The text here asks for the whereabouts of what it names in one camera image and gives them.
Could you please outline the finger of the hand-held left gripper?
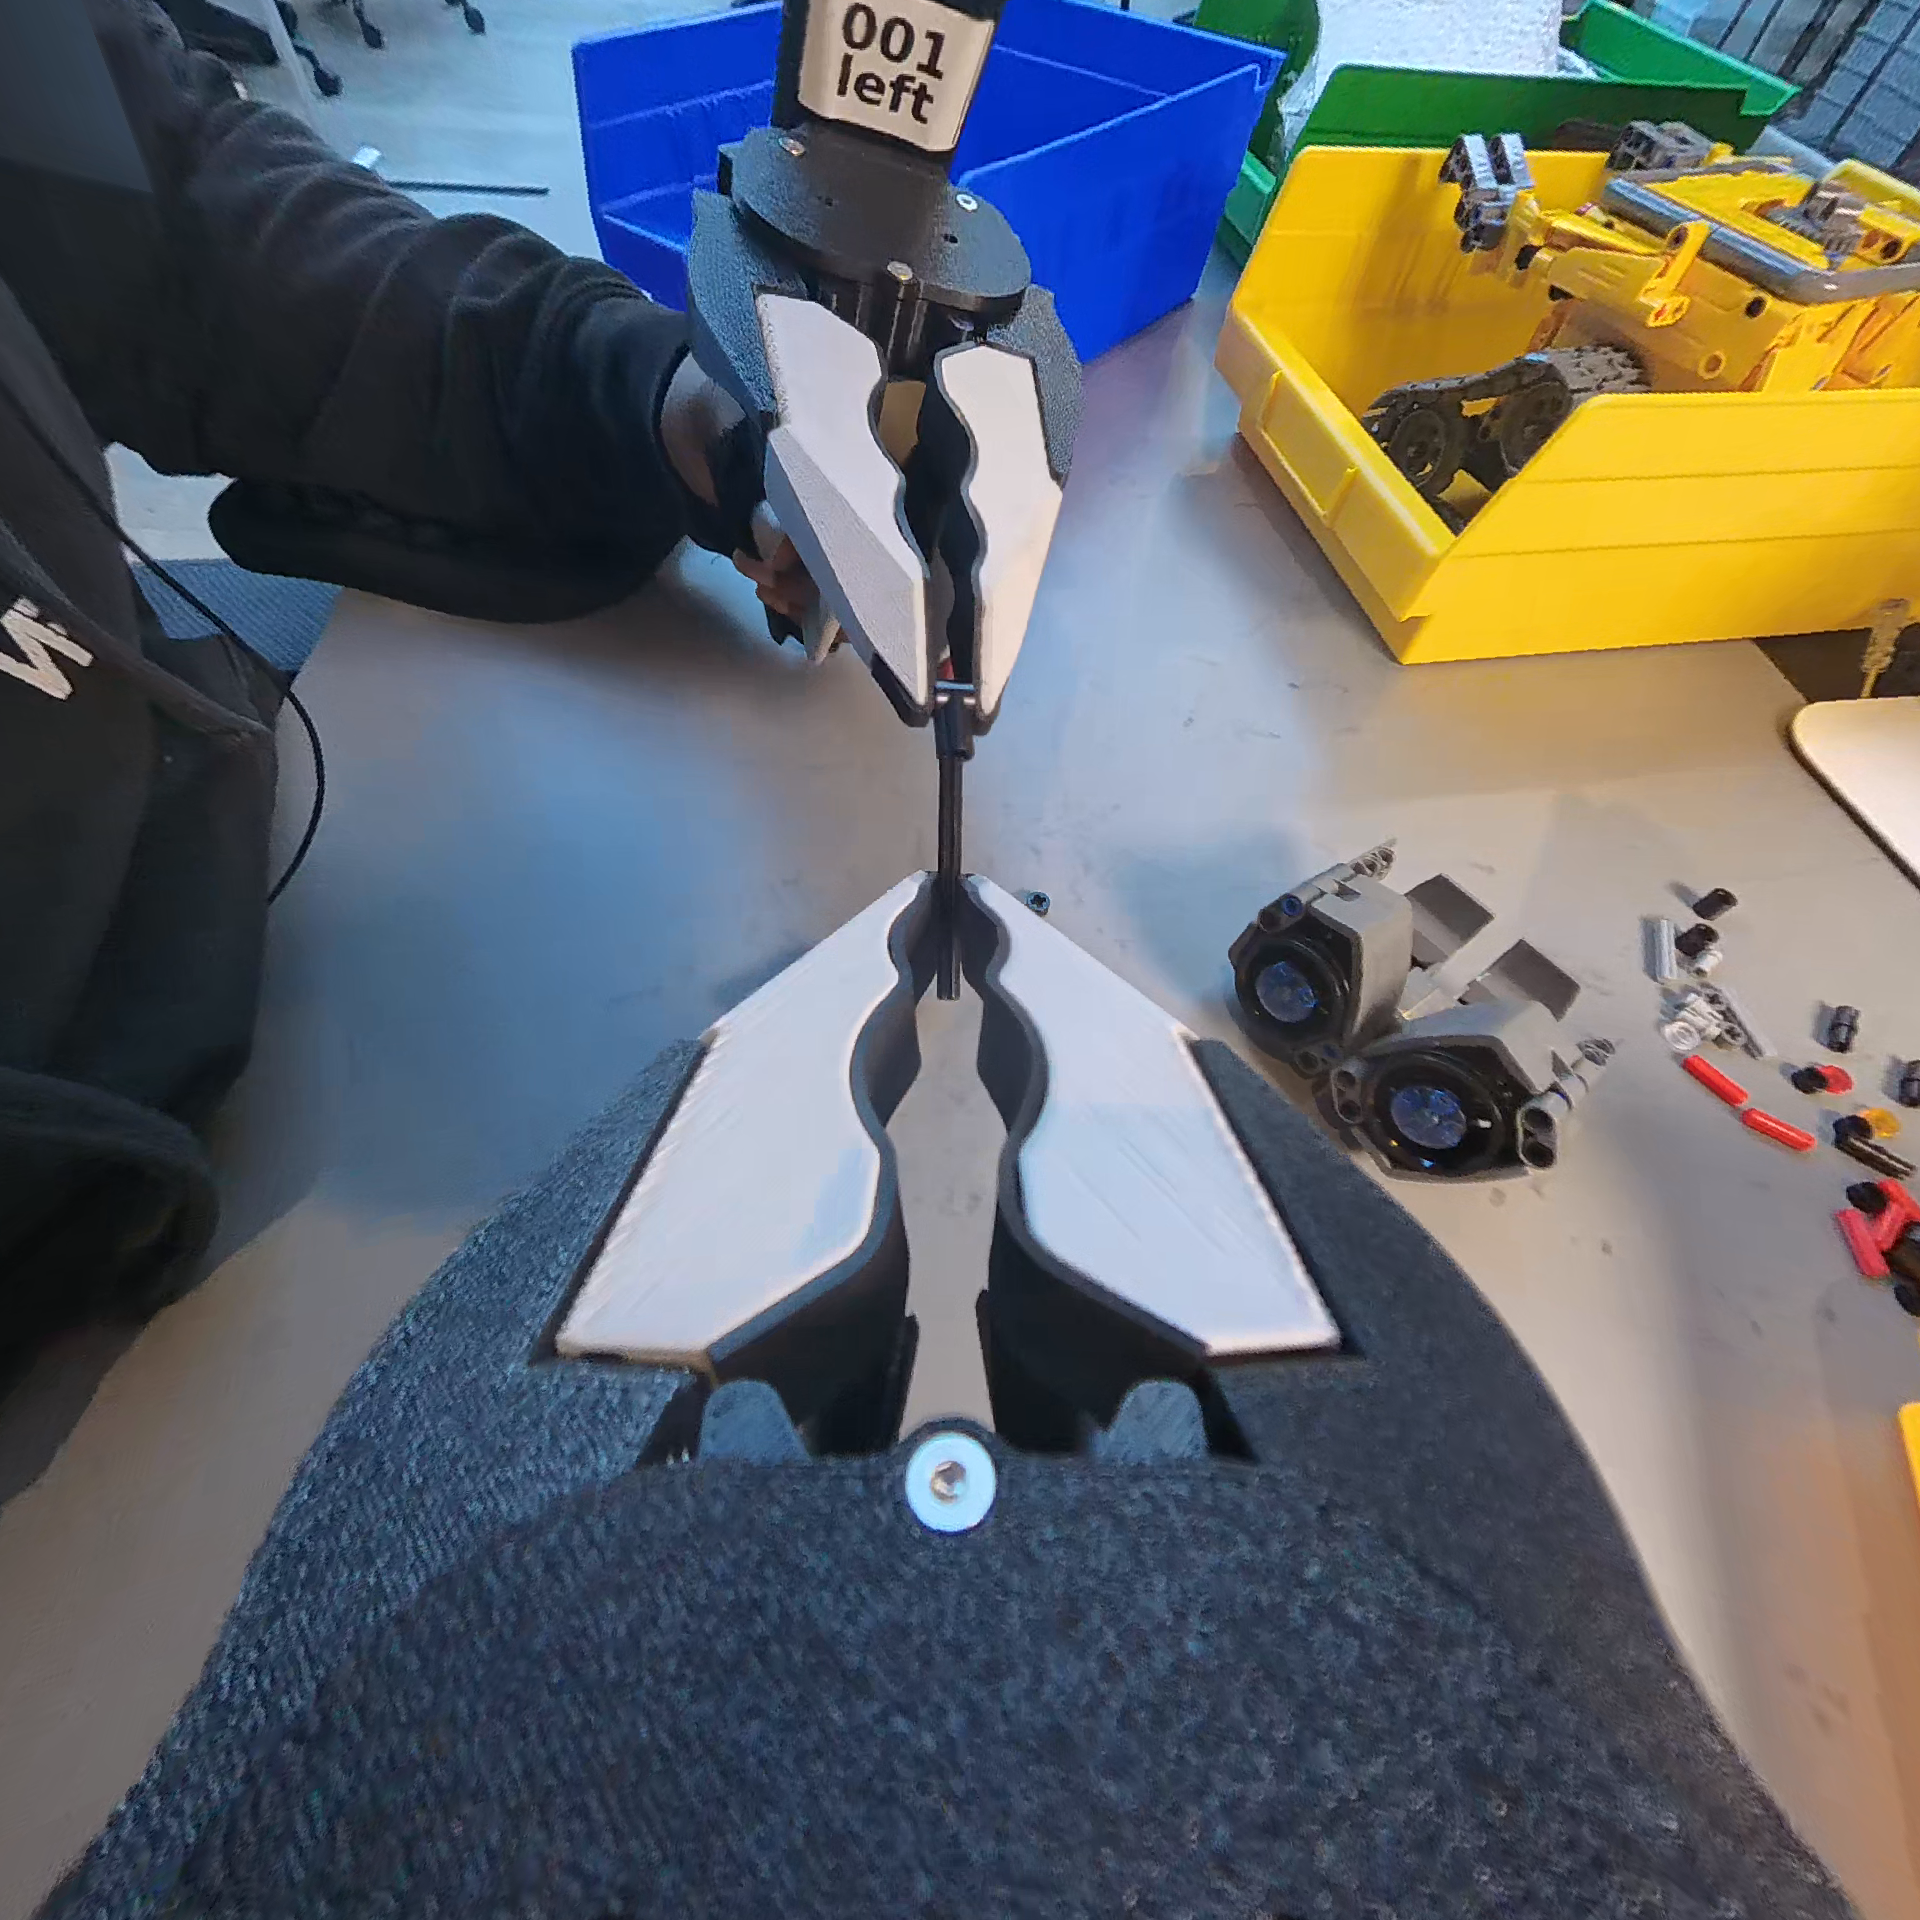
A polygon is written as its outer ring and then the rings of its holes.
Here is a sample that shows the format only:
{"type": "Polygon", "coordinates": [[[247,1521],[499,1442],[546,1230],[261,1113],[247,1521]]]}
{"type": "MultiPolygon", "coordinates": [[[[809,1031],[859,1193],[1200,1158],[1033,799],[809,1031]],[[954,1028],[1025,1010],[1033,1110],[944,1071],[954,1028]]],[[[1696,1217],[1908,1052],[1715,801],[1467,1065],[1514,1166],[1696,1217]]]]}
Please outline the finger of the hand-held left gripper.
{"type": "Polygon", "coordinates": [[[937,355],[907,464],[907,518],[929,555],[929,658],[997,724],[1065,500],[1028,356],[972,344],[937,355]]]}
{"type": "Polygon", "coordinates": [[[775,393],[763,487],[828,614],[909,727],[933,711],[929,562],[906,526],[906,478],[881,443],[875,344],[828,307],[762,292],[775,393]]]}

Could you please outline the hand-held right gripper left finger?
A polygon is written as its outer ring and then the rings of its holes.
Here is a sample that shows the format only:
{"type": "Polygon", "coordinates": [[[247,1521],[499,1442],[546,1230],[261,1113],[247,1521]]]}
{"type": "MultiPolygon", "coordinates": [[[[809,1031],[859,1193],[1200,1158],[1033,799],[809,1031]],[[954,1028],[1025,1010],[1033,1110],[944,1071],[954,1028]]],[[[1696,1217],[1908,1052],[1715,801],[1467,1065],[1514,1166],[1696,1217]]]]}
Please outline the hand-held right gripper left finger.
{"type": "Polygon", "coordinates": [[[935,919],[913,873],[709,1026],[555,1355],[769,1385],[828,1456],[899,1440],[920,1326],[887,1122],[922,1071],[935,919]]]}

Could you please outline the grey toy brick engine assembly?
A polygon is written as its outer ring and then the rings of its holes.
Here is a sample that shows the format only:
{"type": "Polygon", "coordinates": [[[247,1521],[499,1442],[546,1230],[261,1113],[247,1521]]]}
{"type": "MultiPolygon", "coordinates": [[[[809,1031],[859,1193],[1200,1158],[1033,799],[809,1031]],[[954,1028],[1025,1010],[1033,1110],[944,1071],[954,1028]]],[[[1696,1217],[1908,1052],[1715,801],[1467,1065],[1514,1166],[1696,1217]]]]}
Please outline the grey toy brick engine assembly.
{"type": "Polygon", "coordinates": [[[1555,1169],[1617,1044],[1568,1025],[1577,982],[1512,944],[1447,1004],[1396,1016],[1327,1080],[1327,1106],[1386,1172],[1485,1184],[1555,1169]]]}

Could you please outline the white foam sheet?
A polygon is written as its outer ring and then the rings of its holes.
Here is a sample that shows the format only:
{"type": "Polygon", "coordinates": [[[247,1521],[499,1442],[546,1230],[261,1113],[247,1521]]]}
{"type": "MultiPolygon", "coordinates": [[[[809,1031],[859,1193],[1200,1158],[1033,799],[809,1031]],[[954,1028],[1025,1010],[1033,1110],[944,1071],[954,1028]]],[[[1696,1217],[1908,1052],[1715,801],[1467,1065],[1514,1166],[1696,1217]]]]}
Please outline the white foam sheet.
{"type": "Polygon", "coordinates": [[[1396,2],[1380,64],[1436,74],[1544,81],[1562,70],[1562,2],[1396,2]]]}

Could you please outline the grey desk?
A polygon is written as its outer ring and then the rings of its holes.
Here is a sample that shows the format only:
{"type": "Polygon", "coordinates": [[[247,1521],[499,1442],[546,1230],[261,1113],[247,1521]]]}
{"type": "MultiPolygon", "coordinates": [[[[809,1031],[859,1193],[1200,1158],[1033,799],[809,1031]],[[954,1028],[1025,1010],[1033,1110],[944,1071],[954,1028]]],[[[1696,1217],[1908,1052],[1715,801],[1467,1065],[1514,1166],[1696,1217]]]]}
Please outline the grey desk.
{"type": "MultiPolygon", "coordinates": [[[[1215,371],[1225,279],[1088,369],[970,866],[1242,1047],[1252,911],[1394,838],[1619,1044],[1565,1163],[1393,1184],[1581,1431],[1717,1712],[1861,1913],[1915,1916],[1914,1322],[1851,1171],[1744,1131],[1653,1031],[1642,927],[1727,887],[1728,985],[1804,1058],[1915,1055],[1915,890],[1785,743],[1755,646],[1400,665],[1215,371]]],[[[707,554],[546,631],[338,601],[299,680],[325,823],[273,912],[209,1278],[5,1402],[5,1916],[132,1785],[330,1407],[475,1220],[668,1043],[931,859],[927,735],[763,635],[707,554]]]]}

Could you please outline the person's black printed clothing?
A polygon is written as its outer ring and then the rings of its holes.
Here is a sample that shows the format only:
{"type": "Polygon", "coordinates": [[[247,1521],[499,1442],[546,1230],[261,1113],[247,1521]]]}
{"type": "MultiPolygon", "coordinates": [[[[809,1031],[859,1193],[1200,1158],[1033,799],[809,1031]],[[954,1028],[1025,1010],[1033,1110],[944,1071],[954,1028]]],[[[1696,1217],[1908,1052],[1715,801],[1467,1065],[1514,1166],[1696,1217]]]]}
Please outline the person's black printed clothing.
{"type": "Polygon", "coordinates": [[[5,4],[5,1398],[189,1290],[250,1063],[288,686],[155,634],[107,448],[201,451],[209,255],[328,176],[157,4],[5,4]]]}

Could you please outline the green storage bin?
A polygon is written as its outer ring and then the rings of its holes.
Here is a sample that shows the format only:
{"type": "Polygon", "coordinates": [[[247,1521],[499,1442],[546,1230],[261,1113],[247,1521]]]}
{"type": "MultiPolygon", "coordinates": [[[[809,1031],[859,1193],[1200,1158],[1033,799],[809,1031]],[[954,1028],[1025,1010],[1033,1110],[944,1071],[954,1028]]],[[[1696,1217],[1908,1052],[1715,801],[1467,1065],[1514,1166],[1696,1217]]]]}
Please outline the green storage bin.
{"type": "Polygon", "coordinates": [[[1463,132],[1519,132],[1532,152],[1607,154],[1629,121],[1682,121],[1738,154],[1784,112],[1800,88],[1668,31],[1626,4],[1576,4],[1559,63],[1545,79],[1440,72],[1380,57],[1338,66],[1317,98],[1306,70],[1317,49],[1317,4],[1200,4],[1184,24],[1283,56],[1283,72],[1239,166],[1216,244],[1247,263],[1298,150],[1443,152],[1463,132]]]}

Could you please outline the blue storage bin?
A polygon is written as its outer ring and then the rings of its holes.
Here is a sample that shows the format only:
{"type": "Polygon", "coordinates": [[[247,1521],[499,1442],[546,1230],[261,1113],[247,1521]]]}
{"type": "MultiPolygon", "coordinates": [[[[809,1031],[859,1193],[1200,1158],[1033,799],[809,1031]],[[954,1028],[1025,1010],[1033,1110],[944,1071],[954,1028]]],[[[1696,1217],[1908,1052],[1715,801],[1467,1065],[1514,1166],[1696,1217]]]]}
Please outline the blue storage bin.
{"type": "MultiPolygon", "coordinates": [[[[772,116],[779,4],[579,40],[603,260],[684,308],[693,199],[772,116]]],[[[1109,4],[1012,2],[952,178],[1025,243],[1083,362],[1193,297],[1280,56],[1109,4]]]]}

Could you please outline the black brick axle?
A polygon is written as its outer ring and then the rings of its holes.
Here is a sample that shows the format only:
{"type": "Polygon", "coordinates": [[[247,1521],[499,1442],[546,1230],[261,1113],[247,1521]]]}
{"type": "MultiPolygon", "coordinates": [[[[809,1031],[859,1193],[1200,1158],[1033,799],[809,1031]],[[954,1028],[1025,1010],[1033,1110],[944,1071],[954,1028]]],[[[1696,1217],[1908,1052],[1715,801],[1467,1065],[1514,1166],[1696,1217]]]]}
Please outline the black brick axle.
{"type": "Polygon", "coordinates": [[[943,1002],[957,1002],[963,964],[957,958],[957,905],[963,895],[965,855],[965,776],[972,759],[972,738],[944,737],[937,727],[937,864],[935,905],[939,911],[939,951],[935,991],[943,1002]]]}

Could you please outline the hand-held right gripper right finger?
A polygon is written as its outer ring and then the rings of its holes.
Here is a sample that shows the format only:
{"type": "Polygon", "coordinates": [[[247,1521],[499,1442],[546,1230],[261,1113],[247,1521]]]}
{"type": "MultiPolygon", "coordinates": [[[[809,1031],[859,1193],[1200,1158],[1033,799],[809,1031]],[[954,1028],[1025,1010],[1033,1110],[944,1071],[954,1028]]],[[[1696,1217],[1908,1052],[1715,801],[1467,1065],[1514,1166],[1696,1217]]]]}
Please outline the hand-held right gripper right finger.
{"type": "Polygon", "coordinates": [[[1147,1384],[1188,1387],[1236,1452],[1219,1378],[1339,1354],[1341,1331],[1176,1016],[995,880],[965,880],[977,1073],[1003,1127],[977,1300],[993,1425],[1071,1454],[1147,1384]]]}

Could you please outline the white rounded flat plate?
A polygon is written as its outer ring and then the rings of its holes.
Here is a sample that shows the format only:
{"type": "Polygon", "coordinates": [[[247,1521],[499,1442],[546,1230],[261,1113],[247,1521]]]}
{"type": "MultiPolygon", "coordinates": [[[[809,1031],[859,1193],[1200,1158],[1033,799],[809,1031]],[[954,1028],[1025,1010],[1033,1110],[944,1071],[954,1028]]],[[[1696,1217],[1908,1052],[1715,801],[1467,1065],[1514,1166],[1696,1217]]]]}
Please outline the white rounded flat plate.
{"type": "Polygon", "coordinates": [[[1917,698],[1804,704],[1785,737],[1813,780],[1917,882],[1917,698]]]}

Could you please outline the yellow storage bin with ledge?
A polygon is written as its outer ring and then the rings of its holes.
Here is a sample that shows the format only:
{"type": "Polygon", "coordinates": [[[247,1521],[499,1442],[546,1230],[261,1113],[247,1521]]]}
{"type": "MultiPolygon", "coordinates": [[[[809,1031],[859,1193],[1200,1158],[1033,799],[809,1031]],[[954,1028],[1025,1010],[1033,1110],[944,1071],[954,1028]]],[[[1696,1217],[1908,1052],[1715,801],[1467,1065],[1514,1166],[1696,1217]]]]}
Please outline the yellow storage bin with ledge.
{"type": "Polygon", "coordinates": [[[1465,255],[1443,152],[1311,150],[1229,300],[1239,438],[1407,665],[1863,628],[1915,606],[1915,351],[1807,393],[1615,393],[1455,531],[1365,433],[1410,379],[1524,353],[1568,302],[1465,255]]]}

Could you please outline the person's left forearm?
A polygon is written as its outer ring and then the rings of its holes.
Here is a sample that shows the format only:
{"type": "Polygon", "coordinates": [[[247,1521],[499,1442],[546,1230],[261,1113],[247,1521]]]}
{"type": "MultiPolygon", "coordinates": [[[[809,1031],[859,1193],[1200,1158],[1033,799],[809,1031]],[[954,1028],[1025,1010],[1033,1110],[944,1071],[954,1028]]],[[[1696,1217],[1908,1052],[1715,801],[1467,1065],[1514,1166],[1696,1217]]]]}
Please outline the person's left forearm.
{"type": "Polygon", "coordinates": [[[209,265],[199,446],[232,560],[546,625],[690,538],[663,433],[685,329],[609,268],[348,176],[235,223],[209,265]]]}

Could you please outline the blue-grey fabric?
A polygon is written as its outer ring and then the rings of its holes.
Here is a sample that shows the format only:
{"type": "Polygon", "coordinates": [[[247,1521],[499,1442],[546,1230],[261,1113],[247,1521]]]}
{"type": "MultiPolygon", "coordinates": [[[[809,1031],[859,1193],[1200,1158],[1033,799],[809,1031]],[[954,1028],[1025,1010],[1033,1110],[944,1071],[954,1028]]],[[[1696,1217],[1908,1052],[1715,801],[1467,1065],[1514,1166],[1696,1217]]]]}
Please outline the blue-grey fabric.
{"type": "Polygon", "coordinates": [[[298,681],[330,627],[341,591],[283,579],[232,560],[167,560],[132,566],[149,622],[176,649],[189,643],[239,640],[283,686],[298,681]]]}

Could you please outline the pile of small brick parts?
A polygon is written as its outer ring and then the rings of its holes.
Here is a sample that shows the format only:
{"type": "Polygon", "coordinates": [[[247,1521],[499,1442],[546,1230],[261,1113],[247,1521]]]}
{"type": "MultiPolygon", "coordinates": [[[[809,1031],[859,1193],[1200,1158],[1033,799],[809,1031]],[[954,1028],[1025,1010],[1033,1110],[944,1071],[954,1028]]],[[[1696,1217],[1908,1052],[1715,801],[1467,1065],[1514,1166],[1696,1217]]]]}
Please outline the pile of small brick parts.
{"type": "Polygon", "coordinates": [[[1730,974],[1744,908],[1728,886],[1676,886],[1642,923],[1642,964],[1656,991],[1656,1033],[1687,1082],[1740,1127],[1795,1162],[1842,1175],[1831,1230],[1847,1270],[1917,1318],[1915,1055],[1880,1058],[1866,1012],[1816,999],[1809,1025],[1777,1043],[1730,974]]]}

